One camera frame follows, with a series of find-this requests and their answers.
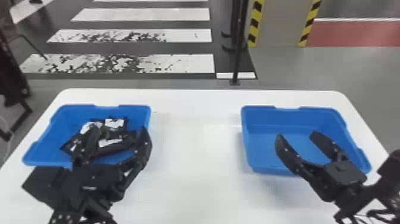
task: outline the yellow and black hazard stripe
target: yellow and black hazard stripe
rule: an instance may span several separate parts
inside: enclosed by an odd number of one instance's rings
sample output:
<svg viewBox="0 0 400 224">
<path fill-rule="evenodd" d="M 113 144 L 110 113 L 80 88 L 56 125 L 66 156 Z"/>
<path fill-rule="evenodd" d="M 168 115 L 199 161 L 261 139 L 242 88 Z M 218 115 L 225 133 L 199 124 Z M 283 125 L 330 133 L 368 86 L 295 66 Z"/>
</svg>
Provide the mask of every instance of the yellow and black hazard stripe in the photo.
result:
<svg viewBox="0 0 400 224">
<path fill-rule="evenodd" d="M 308 35 L 310 34 L 311 27 L 313 26 L 314 19 L 317 17 L 318 10 L 320 9 L 322 0 L 312 0 L 310 11 L 308 12 L 305 27 L 301 33 L 301 38 L 297 46 L 305 46 L 307 43 Z"/>
<path fill-rule="evenodd" d="M 263 19 L 263 6 L 265 0 L 255 0 L 253 9 L 251 10 L 251 21 L 249 28 L 249 38 L 247 40 L 247 46 L 253 48 L 256 46 L 258 33 L 260 31 L 260 23 Z"/>
</svg>

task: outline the blue plastic bin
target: blue plastic bin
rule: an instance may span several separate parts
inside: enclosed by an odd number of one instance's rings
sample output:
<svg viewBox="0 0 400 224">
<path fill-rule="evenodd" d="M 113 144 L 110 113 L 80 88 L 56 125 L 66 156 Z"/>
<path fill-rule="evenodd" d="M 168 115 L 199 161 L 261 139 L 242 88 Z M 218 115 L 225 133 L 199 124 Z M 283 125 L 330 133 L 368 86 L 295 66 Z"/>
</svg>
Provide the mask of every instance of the blue plastic bin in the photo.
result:
<svg viewBox="0 0 400 224">
<path fill-rule="evenodd" d="M 292 175 L 276 155 L 274 143 L 278 133 L 305 160 L 328 163 L 330 160 L 308 138 L 314 130 L 334 140 L 357 168 L 364 173 L 371 171 L 367 157 L 350 137 L 345 121 L 332 108 L 245 106 L 241 115 L 247 162 L 255 172 Z"/>
<path fill-rule="evenodd" d="M 34 142 L 25 153 L 22 161 L 28 166 L 60 166 L 72 168 L 70 156 L 60 147 L 67 142 L 82 125 L 90 119 L 108 117 L 128 118 L 127 129 L 148 128 L 151 109 L 147 105 L 119 105 L 117 107 L 100 107 L 95 105 L 64 105 L 50 120 L 46 131 Z M 95 159 L 95 163 L 116 164 L 133 155 L 132 150 Z"/>
</svg>

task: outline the floor marking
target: floor marking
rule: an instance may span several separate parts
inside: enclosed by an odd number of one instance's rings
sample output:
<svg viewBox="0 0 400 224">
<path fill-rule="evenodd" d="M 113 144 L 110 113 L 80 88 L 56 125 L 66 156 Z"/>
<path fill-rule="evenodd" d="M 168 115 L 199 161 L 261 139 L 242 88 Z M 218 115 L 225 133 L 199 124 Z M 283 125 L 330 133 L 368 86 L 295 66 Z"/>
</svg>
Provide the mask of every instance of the floor marking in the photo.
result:
<svg viewBox="0 0 400 224">
<path fill-rule="evenodd" d="M 29 3 L 29 0 L 23 0 L 17 5 L 11 7 L 10 13 L 14 23 L 15 24 L 19 23 L 24 18 L 32 15 L 37 10 L 43 8 L 44 6 L 46 6 L 47 4 L 49 4 L 54 0 L 42 0 L 42 1 L 43 1 L 42 4 L 31 4 Z"/>
<path fill-rule="evenodd" d="M 52 43 L 210 43 L 211 29 L 62 29 Z"/>
<path fill-rule="evenodd" d="M 208 8 L 84 8 L 72 21 L 209 21 Z"/>
<path fill-rule="evenodd" d="M 217 73 L 217 79 L 231 79 L 233 77 L 232 72 L 219 72 Z M 239 72 L 237 74 L 238 79 L 256 79 L 254 72 Z"/>
<path fill-rule="evenodd" d="M 316 18 L 316 22 L 394 22 L 400 18 Z"/>
<path fill-rule="evenodd" d="M 207 2 L 208 0 L 94 0 L 94 2 Z"/>
<path fill-rule="evenodd" d="M 32 54 L 23 73 L 214 73 L 212 54 Z"/>
</svg>

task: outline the white table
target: white table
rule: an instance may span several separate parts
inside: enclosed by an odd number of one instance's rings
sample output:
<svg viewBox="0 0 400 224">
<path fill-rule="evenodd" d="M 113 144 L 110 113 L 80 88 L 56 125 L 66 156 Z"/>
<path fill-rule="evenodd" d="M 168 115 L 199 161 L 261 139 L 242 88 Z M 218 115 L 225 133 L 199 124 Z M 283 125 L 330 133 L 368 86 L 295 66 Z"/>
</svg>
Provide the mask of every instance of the white table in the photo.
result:
<svg viewBox="0 0 400 224">
<path fill-rule="evenodd" d="M 0 223 L 47 223 L 52 210 L 21 189 L 33 167 L 21 158 L 64 104 L 147 104 L 150 161 L 111 208 L 119 224 L 335 223 L 337 208 L 301 178 L 261 175 L 245 161 L 244 105 L 332 107 L 368 157 L 372 171 L 388 156 L 350 101 L 333 91 L 68 89 L 62 91 L 0 169 Z"/>
</svg>

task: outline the red floor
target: red floor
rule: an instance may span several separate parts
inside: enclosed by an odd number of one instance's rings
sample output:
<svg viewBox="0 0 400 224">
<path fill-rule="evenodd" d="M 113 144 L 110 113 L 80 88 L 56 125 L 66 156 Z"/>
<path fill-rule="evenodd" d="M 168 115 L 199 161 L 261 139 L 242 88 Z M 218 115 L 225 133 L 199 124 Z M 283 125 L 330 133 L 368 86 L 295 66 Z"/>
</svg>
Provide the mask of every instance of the red floor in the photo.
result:
<svg viewBox="0 0 400 224">
<path fill-rule="evenodd" d="M 400 46 L 400 21 L 314 22 L 307 46 Z"/>
</svg>

